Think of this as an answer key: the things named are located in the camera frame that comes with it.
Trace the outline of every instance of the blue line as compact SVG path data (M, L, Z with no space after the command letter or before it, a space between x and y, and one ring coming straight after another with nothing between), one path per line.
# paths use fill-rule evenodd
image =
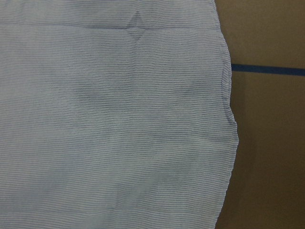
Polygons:
M301 68L282 68L282 67L269 67L269 66L257 66L257 65L245 65L245 64L232 64L232 71L305 76L305 69L301 69Z

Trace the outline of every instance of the cardboard surface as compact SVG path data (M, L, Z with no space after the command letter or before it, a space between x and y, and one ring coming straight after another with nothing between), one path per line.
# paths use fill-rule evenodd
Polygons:
M305 68L305 0L215 0L232 63Z
M305 228L305 77L233 72L240 144L216 229Z

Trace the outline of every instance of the blue tape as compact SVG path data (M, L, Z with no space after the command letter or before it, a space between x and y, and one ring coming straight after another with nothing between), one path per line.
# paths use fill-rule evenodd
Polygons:
M282 68L282 67L269 67L269 66L257 66L257 65L245 65L245 64L232 64L232 71L305 76L305 69L301 69L301 68Z

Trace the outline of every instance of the brown surface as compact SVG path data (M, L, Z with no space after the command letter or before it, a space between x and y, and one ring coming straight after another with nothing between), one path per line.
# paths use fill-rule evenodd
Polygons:
M233 72L240 144L217 229L305 228L305 77Z
M232 63L305 68L305 0L215 2Z

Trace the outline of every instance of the garment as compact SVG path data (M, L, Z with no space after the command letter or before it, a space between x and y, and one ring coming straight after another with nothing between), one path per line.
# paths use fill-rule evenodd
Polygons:
M212 0L0 2L0 228L212 229L234 165Z

